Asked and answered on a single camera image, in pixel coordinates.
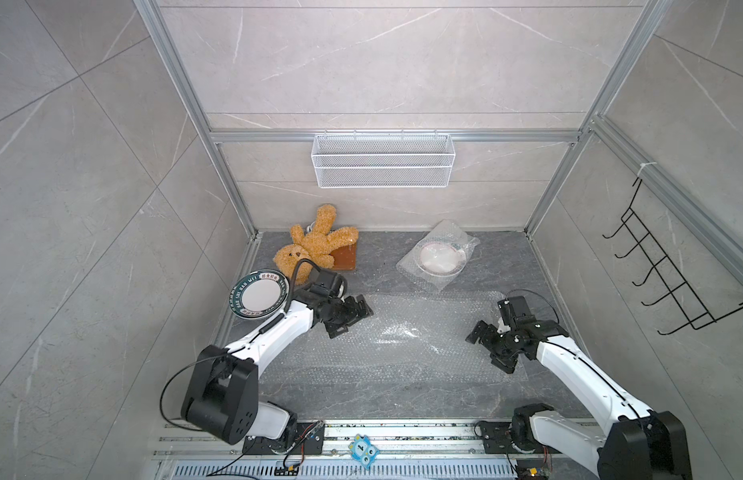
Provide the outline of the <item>large bubble wrap sheet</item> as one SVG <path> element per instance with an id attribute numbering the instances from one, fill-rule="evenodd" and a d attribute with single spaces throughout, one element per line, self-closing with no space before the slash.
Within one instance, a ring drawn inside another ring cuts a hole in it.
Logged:
<path id="1" fill-rule="evenodd" d="M 371 294 L 373 316 L 335 339 L 317 326 L 274 360 L 267 384 L 489 383 L 505 376 L 489 351 L 467 343 L 475 324 L 503 326 L 503 293 Z"/>

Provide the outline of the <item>bubble plate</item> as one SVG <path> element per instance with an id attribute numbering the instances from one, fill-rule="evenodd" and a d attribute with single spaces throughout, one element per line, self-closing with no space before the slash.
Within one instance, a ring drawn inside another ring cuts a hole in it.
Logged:
<path id="1" fill-rule="evenodd" d="M 479 238 L 443 220 L 397 262 L 397 271 L 415 286 L 439 293 L 463 272 L 479 244 Z"/>
<path id="2" fill-rule="evenodd" d="M 229 306 L 239 318 L 264 319 L 283 309 L 289 292 L 289 279 L 282 272 L 262 269 L 249 273 L 234 286 Z"/>

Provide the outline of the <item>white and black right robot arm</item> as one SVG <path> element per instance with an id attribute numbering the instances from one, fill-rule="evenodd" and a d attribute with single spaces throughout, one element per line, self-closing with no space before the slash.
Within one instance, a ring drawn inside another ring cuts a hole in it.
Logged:
<path id="1" fill-rule="evenodd" d="M 555 374 L 587 408 L 596 428 L 569 420 L 545 403 L 515 408 L 511 448 L 557 450 L 601 479 L 689 479 L 693 476 L 683 422 L 637 399 L 577 347 L 557 320 L 539 320 L 523 296 L 497 304 L 505 330 L 485 321 L 465 338 L 489 351 L 493 366 L 512 374 L 519 356 Z"/>

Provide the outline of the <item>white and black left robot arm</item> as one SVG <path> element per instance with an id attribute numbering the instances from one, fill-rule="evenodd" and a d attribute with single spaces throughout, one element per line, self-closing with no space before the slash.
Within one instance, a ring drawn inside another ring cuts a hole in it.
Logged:
<path id="1" fill-rule="evenodd" d="M 252 272 L 233 288 L 230 308 L 259 326 L 225 347 L 211 345 L 199 355 L 180 410 L 183 420 L 227 444 L 253 437 L 273 452 L 298 443 L 295 413 L 260 398 L 267 367 L 295 340 L 317 325 L 331 338 L 372 316 L 363 296 L 351 296 L 338 272 L 321 270 L 316 280 L 296 286 L 275 269 Z"/>

